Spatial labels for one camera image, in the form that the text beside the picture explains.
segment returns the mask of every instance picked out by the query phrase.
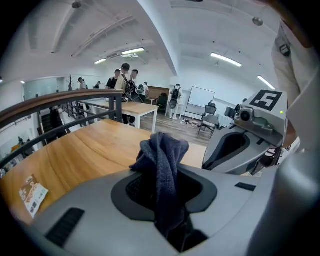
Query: black vent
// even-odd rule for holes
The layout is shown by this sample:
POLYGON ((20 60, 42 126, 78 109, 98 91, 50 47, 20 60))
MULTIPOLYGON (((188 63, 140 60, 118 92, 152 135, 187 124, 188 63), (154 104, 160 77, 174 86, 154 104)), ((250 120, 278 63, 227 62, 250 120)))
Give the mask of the black vent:
POLYGON ((57 246, 63 247, 84 213, 84 210, 70 208, 45 237, 57 246))

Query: backpack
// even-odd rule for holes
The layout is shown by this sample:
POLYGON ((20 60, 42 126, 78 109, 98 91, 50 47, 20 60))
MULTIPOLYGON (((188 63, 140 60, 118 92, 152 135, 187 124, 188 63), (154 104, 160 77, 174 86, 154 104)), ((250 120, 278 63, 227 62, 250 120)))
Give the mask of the backpack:
POLYGON ((143 84, 139 84, 139 88, 138 88, 138 93, 139 94, 144 94, 144 85, 143 84))
POLYGON ((138 90, 134 81, 132 81, 132 76, 130 81, 126 78, 124 74, 121 75, 125 81, 124 95, 128 98, 130 102, 140 102, 143 103, 142 99, 139 97, 138 90))
POLYGON ((177 100, 179 98, 179 89, 174 89, 173 93, 172 93, 172 99, 177 100))

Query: wooden handrail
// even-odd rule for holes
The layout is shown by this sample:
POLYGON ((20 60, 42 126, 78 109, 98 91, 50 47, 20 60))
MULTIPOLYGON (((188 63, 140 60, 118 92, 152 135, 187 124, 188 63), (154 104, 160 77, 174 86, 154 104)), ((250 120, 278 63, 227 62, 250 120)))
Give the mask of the wooden handrail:
POLYGON ((34 112, 61 105, 72 101, 82 101, 109 96, 121 97, 123 91, 116 89, 83 89, 52 93, 32 98, 13 105, 0 112, 0 129, 13 123, 15 120, 28 116, 34 112))

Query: fluorescent light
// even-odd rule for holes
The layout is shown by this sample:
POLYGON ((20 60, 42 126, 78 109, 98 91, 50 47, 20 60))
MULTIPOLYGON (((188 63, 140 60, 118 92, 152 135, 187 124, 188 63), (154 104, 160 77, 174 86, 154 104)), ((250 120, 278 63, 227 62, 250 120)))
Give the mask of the fluorescent light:
POLYGON ((269 86, 272 90, 275 90, 274 88, 267 80, 265 80, 261 75, 257 76, 262 82, 264 82, 267 86, 269 86))
POLYGON ((106 60, 107 60, 106 58, 102 58, 102 59, 96 61, 94 64, 100 64, 102 62, 105 62, 106 60))
POLYGON ((122 52, 123 55, 126 54, 134 54, 134 53, 139 53, 139 52, 143 52, 145 50, 145 48, 138 48, 138 49, 133 49, 133 50, 127 50, 122 52))
POLYGON ((236 65, 237 67, 241 67, 241 66, 242 66, 242 64, 240 64, 240 63, 238 63, 238 62, 235 62, 235 61, 232 60, 232 59, 229 59, 229 58, 227 58, 227 57, 223 57, 223 56, 218 55, 218 54, 215 54, 215 53, 211 53, 211 57, 218 58, 218 59, 223 60, 223 61, 225 61, 225 62, 229 62, 229 63, 231 63, 231 64, 233 64, 233 65, 236 65))

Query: ceiling light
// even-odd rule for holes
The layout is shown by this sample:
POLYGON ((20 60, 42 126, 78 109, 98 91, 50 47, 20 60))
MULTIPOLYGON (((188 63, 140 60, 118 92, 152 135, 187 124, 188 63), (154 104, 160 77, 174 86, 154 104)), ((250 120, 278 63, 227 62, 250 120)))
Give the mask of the ceiling light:
POLYGON ((269 86, 272 90, 275 90, 274 88, 267 80, 265 80, 262 76, 257 76, 262 82, 264 82, 267 86, 269 86))
POLYGON ((96 61, 94 64, 100 64, 102 62, 105 62, 106 60, 107 60, 106 58, 102 58, 102 59, 96 61))
POLYGON ((229 58, 227 58, 227 57, 223 57, 223 56, 218 55, 218 54, 215 54, 215 53, 211 53, 211 57, 218 58, 218 59, 223 60, 223 61, 225 61, 225 62, 229 62, 229 63, 231 63, 231 64, 233 64, 233 65, 236 65, 237 67, 241 67, 241 66, 242 66, 242 64, 240 64, 240 63, 238 63, 238 62, 235 62, 235 61, 232 60, 232 59, 229 59, 229 58))
POLYGON ((254 17, 252 19, 252 22, 257 25, 257 26, 262 26, 264 24, 264 21, 261 19, 261 18, 258 18, 258 17, 254 17))
POLYGON ((139 53, 139 52, 143 52, 145 50, 145 48, 138 48, 138 49, 133 49, 133 50, 127 50, 122 52, 123 55, 126 54, 134 54, 134 53, 139 53))

